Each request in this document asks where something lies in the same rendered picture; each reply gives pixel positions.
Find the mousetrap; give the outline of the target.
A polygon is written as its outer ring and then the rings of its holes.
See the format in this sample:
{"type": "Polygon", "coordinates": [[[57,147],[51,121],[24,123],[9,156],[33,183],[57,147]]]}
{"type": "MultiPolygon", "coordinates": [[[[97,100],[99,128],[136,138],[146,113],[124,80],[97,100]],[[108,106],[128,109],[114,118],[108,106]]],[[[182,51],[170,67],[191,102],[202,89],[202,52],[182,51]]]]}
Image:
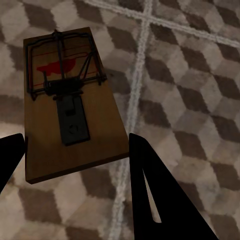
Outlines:
{"type": "Polygon", "coordinates": [[[23,40],[25,181],[129,157],[129,139],[90,27],[23,40]]]}

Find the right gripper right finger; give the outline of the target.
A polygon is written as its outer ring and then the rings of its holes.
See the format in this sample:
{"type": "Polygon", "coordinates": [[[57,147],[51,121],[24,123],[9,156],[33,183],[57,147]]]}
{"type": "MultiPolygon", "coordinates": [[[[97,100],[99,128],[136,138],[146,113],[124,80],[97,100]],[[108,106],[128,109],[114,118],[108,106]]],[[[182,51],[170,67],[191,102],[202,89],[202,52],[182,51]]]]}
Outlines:
{"type": "Polygon", "coordinates": [[[129,134],[134,240],[219,240],[148,141],[129,134]],[[144,173],[162,223],[152,217],[144,173]]]}

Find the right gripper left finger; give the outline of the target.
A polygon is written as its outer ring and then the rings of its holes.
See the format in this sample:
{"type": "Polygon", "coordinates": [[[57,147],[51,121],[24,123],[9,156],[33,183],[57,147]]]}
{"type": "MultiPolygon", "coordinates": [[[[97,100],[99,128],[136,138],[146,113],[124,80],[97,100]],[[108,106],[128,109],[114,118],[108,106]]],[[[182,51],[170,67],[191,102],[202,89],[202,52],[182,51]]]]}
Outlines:
{"type": "Polygon", "coordinates": [[[21,133],[0,138],[0,193],[25,154],[21,133]]]}

